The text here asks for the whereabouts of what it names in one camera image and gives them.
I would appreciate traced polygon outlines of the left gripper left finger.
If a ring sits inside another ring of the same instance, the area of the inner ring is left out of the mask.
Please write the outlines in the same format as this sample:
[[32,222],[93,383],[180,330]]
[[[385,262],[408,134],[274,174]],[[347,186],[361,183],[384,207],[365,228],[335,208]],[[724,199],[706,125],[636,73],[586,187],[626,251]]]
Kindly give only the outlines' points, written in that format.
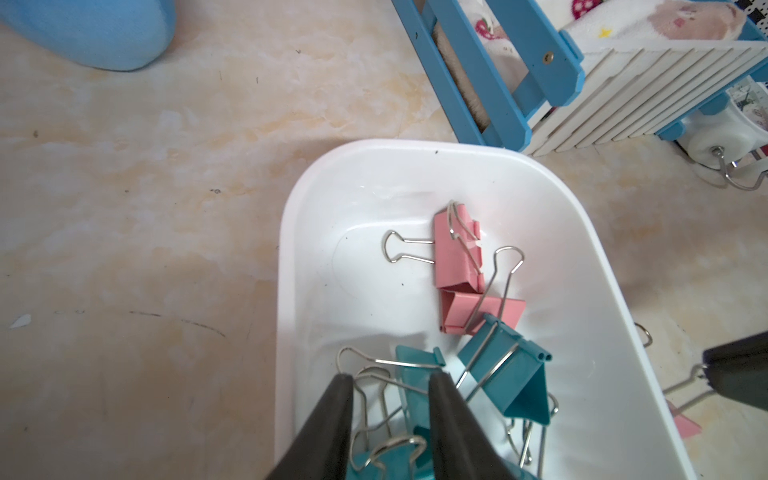
[[345,479],[354,406],[353,377],[337,374],[267,479]]

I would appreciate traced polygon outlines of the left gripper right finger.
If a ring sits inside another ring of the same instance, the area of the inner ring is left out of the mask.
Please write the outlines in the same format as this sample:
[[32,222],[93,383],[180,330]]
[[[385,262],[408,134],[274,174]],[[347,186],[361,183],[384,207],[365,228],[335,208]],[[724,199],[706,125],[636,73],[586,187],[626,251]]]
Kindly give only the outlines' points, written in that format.
[[499,479],[499,457],[449,374],[430,376],[428,401],[435,478]]

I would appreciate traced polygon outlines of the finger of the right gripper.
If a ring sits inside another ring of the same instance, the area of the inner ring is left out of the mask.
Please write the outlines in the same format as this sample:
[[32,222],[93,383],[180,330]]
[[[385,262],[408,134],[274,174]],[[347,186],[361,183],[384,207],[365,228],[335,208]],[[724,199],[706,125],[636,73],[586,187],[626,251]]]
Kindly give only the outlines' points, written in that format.
[[702,360],[718,395],[767,410],[767,332],[707,349]]

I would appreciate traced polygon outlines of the white plastic storage box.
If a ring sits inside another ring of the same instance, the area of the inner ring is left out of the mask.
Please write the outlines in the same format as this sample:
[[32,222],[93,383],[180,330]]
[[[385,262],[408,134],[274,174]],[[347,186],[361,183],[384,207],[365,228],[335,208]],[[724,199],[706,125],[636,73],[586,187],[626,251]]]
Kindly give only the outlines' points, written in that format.
[[516,479],[695,473],[595,229],[507,150],[368,140],[318,159],[280,231],[275,460],[346,479],[446,463],[430,376]]

